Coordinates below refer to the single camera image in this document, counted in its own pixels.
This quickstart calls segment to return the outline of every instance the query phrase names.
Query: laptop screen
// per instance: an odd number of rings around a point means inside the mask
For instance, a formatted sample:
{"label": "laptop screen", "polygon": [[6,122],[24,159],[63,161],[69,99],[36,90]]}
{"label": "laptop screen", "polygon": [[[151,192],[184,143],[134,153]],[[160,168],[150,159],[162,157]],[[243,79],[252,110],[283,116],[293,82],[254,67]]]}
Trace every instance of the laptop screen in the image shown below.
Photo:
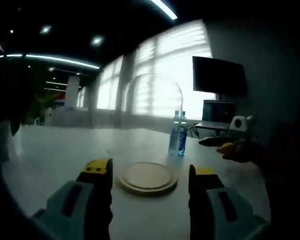
{"label": "laptop screen", "polygon": [[204,100],[202,121],[230,124],[236,115],[231,101]]}

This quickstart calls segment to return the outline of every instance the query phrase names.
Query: dark ceiling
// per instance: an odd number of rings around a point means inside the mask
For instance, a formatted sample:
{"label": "dark ceiling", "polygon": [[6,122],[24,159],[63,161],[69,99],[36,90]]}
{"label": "dark ceiling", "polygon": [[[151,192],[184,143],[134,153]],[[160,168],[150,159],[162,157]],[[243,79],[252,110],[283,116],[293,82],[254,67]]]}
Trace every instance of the dark ceiling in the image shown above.
{"label": "dark ceiling", "polygon": [[[271,1],[163,0],[178,16],[171,20],[149,0],[107,0],[64,4],[43,2],[36,6],[0,8],[0,45],[4,53],[58,55],[88,61],[100,66],[99,73],[117,57],[133,51],[142,41],[175,25],[195,19],[205,22],[222,19],[291,19],[298,21],[300,6],[278,5]],[[40,34],[43,26],[51,31]],[[104,38],[91,46],[95,35]],[[78,68],[67,68],[78,72]]]}

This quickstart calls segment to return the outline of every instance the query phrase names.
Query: water bottle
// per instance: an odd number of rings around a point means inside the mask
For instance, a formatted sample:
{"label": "water bottle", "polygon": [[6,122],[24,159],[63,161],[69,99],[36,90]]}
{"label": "water bottle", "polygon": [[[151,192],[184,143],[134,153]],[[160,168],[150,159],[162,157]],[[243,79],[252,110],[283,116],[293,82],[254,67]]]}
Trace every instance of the water bottle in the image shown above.
{"label": "water bottle", "polygon": [[179,136],[179,111],[174,112],[173,125],[171,127],[169,154],[177,153]]}
{"label": "water bottle", "polygon": [[178,155],[183,156],[186,150],[186,140],[187,140],[187,119],[186,112],[182,112],[181,125],[179,127],[179,151]]}

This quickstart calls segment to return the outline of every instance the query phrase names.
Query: white table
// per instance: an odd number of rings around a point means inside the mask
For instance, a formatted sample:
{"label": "white table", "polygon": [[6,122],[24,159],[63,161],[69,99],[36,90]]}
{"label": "white table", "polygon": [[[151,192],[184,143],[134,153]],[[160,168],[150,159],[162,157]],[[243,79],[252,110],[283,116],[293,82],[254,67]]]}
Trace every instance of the white table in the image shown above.
{"label": "white table", "polygon": [[188,137],[184,157],[169,159],[169,135],[147,129],[84,129],[26,126],[14,137],[18,158],[3,166],[6,182],[26,214],[46,207],[47,198],[75,180],[93,159],[113,158],[113,174],[135,162],[154,162],[179,171],[177,188],[160,198],[130,195],[112,188],[112,240],[189,239],[189,165],[213,168],[223,184],[237,190],[256,215],[270,220],[264,181],[253,163],[223,160],[214,147]]}

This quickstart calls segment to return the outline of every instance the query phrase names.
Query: round wooden board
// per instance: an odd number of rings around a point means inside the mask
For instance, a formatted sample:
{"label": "round wooden board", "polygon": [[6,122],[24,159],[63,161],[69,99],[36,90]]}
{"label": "round wooden board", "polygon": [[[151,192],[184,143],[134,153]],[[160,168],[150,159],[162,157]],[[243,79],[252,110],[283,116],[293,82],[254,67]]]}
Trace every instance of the round wooden board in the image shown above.
{"label": "round wooden board", "polygon": [[129,166],[117,179],[124,190],[143,196],[159,196],[174,189],[177,173],[161,164],[137,162]]}

